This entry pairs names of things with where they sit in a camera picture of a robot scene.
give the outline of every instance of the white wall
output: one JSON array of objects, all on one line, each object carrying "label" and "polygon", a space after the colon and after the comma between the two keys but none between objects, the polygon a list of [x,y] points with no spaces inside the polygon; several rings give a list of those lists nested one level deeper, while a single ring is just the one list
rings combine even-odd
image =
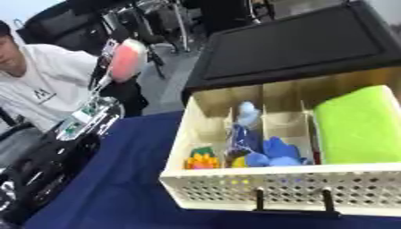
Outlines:
[{"label": "white wall", "polygon": [[390,25],[401,24],[401,0],[367,0]]},{"label": "white wall", "polygon": [[[276,0],[278,17],[306,13],[343,0]],[[390,25],[401,24],[401,0],[365,0]]]},{"label": "white wall", "polygon": [[[18,29],[13,20],[19,19],[25,22],[30,17],[39,13],[48,7],[57,3],[63,2],[64,0],[1,0],[0,4],[0,20],[7,22],[14,30]],[[21,39],[14,34],[18,43],[21,43]]]}]

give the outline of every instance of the white sweatshirt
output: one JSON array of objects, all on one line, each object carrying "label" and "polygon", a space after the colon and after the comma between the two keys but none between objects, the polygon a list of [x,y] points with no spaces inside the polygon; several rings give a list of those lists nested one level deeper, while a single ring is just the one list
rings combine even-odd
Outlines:
[{"label": "white sweatshirt", "polygon": [[14,78],[0,72],[0,106],[48,131],[89,98],[97,58],[51,45],[21,47],[27,72]]}]

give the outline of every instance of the blue tablecloth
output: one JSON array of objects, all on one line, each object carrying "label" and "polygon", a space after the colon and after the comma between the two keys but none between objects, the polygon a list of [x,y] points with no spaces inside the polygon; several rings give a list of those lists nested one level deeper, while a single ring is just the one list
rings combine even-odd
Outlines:
[{"label": "blue tablecloth", "polygon": [[98,154],[27,229],[131,228],[399,228],[400,218],[340,220],[180,209],[158,181],[182,113],[125,119]]}]

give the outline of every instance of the white storage box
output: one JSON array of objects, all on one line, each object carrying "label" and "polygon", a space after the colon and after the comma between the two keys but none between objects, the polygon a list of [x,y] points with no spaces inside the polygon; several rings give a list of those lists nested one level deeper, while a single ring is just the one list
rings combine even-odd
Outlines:
[{"label": "white storage box", "polygon": [[321,191],[329,188],[342,214],[401,216],[401,163],[183,169],[194,148],[211,145],[222,157],[225,125],[235,117],[232,108],[245,100],[263,110],[264,139],[278,136],[313,160],[310,111],[329,98],[380,84],[390,86],[400,101],[401,68],[197,92],[160,181],[181,208],[254,210],[255,190],[262,188],[265,209],[324,210]]}]

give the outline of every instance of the printed logo on sweatshirt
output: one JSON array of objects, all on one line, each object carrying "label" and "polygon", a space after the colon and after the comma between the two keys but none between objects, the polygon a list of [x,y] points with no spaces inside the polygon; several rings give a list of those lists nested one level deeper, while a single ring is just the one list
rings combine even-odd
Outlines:
[{"label": "printed logo on sweatshirt", "polygon": [[40,105],[46,103],[48,100],[52,99],[57,95],[56,93],[52,94],[44,89],[35,89],[33,92],[35,93],[36,98],[38,98],[39,100],[38,103]]}]

